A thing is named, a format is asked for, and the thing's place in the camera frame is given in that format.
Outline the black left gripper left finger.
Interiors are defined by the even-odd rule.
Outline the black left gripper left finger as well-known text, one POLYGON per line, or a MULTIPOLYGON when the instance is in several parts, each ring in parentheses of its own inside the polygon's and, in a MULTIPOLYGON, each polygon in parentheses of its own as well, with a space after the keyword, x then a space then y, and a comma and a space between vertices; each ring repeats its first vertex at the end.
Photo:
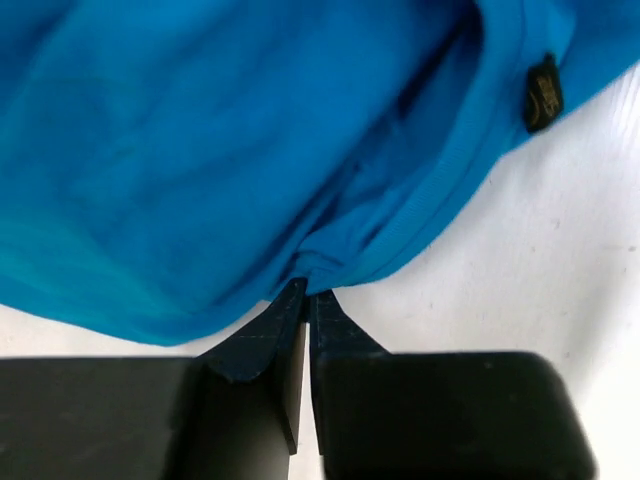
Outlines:
POLYGON ((289 453, 298 451, 306 281, 289 281, 270 305, 201 359, 229 385, 264 380, 289 453))

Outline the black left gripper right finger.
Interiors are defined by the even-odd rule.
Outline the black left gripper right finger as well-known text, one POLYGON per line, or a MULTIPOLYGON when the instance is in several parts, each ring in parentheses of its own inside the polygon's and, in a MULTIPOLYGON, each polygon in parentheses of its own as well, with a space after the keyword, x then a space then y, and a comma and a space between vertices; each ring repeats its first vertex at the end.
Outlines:
POLYGON ((323 400, 320 392, 320 356, 323 353, 388 354, 388 351, 360 328, 342 309, 332 290, 308 297, 310 326, 311 401, 319 452, 324 454, 323 400))

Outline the blue t shirt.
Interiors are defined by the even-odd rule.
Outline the blue t shirt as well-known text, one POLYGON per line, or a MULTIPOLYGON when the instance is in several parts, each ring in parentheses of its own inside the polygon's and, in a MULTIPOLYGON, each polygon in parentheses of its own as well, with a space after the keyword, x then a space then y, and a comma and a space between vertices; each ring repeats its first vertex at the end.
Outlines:
POLYGON ((177 345, 382 279, 638 58, 635 1, 5 1, 1 302, 177 345))

